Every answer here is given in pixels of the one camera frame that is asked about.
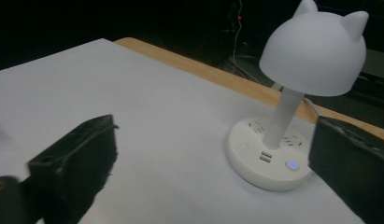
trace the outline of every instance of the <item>cat ear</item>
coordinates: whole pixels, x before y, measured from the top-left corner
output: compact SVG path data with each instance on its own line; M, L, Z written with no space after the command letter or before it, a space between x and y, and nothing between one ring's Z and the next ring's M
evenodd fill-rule
M293 17L297 17L308 12L318 12L317 4L314 0L302 0L299 7L297 7L294 12Z
M346 29L349 37L354 41L358 41L363 35L368 18L369 14L367 12L357 11L343 17L340 22Z

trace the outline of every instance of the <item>wooden table edge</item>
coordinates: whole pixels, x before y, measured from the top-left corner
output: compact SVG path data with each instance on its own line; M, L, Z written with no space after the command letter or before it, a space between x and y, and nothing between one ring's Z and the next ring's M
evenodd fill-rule
M232 91L237 91L263 104L270 105L272 107L275 107L277 105L280 92L260 85L256 82L252 82L245 78L235 76L210 65L197 62L190 58L176 54L172 51L161 49L136 38L125 37L114 41L114 43L119 44L125 48L134 50L136 52L142 53L162 63L174 66L187 73L211 81L217 85L221 85ZM317 108L325 117L341 119L357 127L360 127L361 129L384 140L384 129L378 128L369 123L345 116L343 114L337 113L333 110L318 105ZM296 117L307 120L311 123L316 123L318 118L317 114L314 112L311 106L305 102L302 102L300 104L298 110L296 111Z

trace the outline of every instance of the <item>cable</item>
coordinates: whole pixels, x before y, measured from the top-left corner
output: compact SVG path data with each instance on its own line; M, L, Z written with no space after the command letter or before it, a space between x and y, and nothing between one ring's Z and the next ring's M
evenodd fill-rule
M319 109L316 107L316 105L314 105L314 103L312 103L308 98L304 98L303 101L305 101L308 105L311 106L311 108L314 109L314 112L320 117L322 116L321 112L319 111Z
M238 35L241 31L241 28L242 28L242 24L241 24L241 20L240 20L240 13L241 13L241 10L242 10L242 1L241 0L238 0L238 2L240 3L240 8L238 9L238 13L237 13L237 21L238 21L238 30L237 32L235 33L235 46L233 48L233 57L231 56L230 58L232 59L232 62L233 64L235 65L235 67L237 67L238 69L240 69L243 73L245 73L248 77L254 79L257 83L261 83L256 77L254 77L253 75L251 75L249 72L247 72L246 70L244 70L240 65L238 65L238 63L235 61L235 52L236 52L236 46L237 46L237 38L238 38Z

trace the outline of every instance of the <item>lamp shade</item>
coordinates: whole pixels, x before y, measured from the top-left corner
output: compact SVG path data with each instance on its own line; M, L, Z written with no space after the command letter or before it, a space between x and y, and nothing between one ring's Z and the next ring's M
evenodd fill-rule
M279 26L263 50L259 66L276 83L318 96L348 92L366 56L364 11L342 17L318 12L303 0L293 18Z

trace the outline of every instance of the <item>dark background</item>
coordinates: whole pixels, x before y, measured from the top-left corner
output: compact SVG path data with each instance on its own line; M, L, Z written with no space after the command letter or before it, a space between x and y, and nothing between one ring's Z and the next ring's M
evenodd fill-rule
M318 0L320 10L370 14L364 37L384 51L384 0ZM238 42L260 53L299 0L244 0ZM131 36L211 65L231 54L238 0L0 1L0 70L77 45Z

